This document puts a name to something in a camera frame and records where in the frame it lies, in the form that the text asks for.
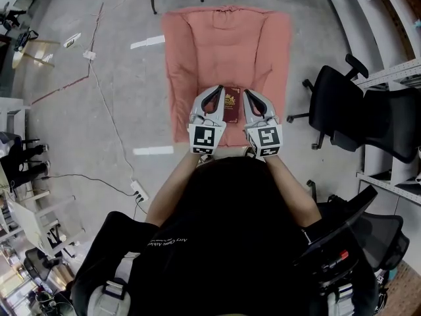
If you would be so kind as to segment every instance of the white tape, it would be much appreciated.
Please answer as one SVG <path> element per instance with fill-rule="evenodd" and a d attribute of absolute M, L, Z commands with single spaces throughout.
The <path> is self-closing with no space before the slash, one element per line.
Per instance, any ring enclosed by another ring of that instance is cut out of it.
<path fill-rule="evenodd" d="M 78 38 L 80 38 L 80 36 L 82 35 L 82 33 L 77 33 L 77 34 L 74 34 L 71 38 L 68 38 L 65 42 L 64 42 L 64 44 L 63 44 L 63 47 L 64 48 L 67 48 L 68 47 L 68 43 L 70 43 L 72 40 L 73 40 L 73 43 L 78 39 Z"/>
<path fill-rule="evenodd" d="M 146 40 L 135 42 L 130 45 L 130 49 L 135 49 L 138 47 L 143 47 L 145 45 L 156 45 L 158 43 L 165 42 L 165 37 L 163 35 L 155 36 L 154 38 L 147 38 Z"/>
<path fill-rule="evenodd" d="M 133 149 L 134 155 L 171 155 L 174 153 L 174 147 L 170 146 L 151 146 Z"/>
<path fill-rule="evenodd" d="M 143 45 L 146 45 L 146 40 L 145 41 L 140 41 L 140 42 L 132 43 L 130 45 L 130 49 L 135 49 L 137 47 L 142 47 Z"/>

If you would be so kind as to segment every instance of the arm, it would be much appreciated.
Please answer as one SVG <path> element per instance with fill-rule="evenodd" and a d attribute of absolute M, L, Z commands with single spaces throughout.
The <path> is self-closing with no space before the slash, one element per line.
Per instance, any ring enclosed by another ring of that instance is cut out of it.
<path fill-rule="evenodd" d="M 186 153 L 152 201 L 147 212 L 146 223 L 160 227 L 174 212 L 200 156 L 190 151 Z"/>
<path fill-rule="evenodd" d="M 320 220 L 322 216 L 316 203 L 281 159 L 277 155 L 264 159 L 295 222 L 301 227 L 308 227 Z"/>

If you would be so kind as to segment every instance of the passport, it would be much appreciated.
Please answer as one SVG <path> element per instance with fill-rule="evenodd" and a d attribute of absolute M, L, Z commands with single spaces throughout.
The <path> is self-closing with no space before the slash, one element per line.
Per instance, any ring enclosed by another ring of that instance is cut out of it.
<path fill-rule="evenodd" d="M 239 91 L 239 88 L 225 87 L 224 122 L 238 122 Z"/>

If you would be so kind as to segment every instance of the gold emblem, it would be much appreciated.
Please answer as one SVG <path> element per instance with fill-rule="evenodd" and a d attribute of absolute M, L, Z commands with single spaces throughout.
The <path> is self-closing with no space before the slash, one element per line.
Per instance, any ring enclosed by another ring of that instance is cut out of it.
<path fill-rule="evenodd" d="M 234 96 L 230 96 L 228 94 L 225 95 L 225 105 L 235 105 Z"/>

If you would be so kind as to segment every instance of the chair armrest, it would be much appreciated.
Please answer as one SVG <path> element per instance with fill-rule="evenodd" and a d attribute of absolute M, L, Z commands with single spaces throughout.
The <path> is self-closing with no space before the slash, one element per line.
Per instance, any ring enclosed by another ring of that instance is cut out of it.
<path fill-rule="evenodd" d="M 363 75 L 365 78 L 368 78 L 367 68 L 351 54 L 347 54 L 345 61 L 352 67 L 352 70 L 346 75 L 347 78 L 352 78 L 358 73 Z"/>
<path fill-rule="evenodd" d="M 351 152 L 354 152 L 360 146 L 358 142 L 339 131 L 334 132 L 334 135 L 330 138 L 330 143 Z"/>

